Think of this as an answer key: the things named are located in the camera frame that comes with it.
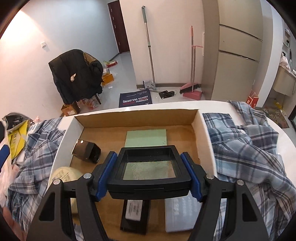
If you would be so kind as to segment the person's left hand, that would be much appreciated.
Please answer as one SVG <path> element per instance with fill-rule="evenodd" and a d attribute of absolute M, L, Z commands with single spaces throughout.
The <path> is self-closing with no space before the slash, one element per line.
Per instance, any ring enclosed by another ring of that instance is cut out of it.
<path fill-rule="evenodd" d="M 13 220 L 11 212 L 9 211 L 9 209 L 6 206 L 3 207 L 3 217 L 4 217 L 5 221 L 7 222 L 7 224 L 9 225 L 9 227 L 14 232 L 14 234 L 20 240 L 25 241 L 27 238 L 27 233 L 22 230 L 19 223 L 17 223 L 16 221 Z"/>

